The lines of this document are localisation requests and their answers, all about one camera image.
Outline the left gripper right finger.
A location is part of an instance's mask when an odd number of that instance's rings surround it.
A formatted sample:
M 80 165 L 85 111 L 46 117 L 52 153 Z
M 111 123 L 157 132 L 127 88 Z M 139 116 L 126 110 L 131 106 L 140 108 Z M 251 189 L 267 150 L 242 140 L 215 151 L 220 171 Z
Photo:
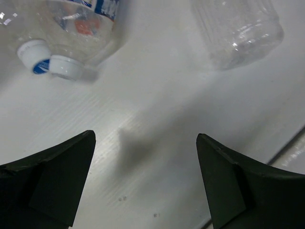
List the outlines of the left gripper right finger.
M 302 229 L 305 177 L 238 153 L 206 134 L 196 139 L 215 229 Z

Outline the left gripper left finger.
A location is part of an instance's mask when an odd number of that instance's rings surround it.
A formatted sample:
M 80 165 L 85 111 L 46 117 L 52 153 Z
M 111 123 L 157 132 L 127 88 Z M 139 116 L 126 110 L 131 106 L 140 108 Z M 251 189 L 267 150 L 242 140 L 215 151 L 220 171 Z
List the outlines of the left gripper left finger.
M 95 132 L 87 130 L 59 145 L 1 165 L 0 227 L 72 227 L 95 145 Z

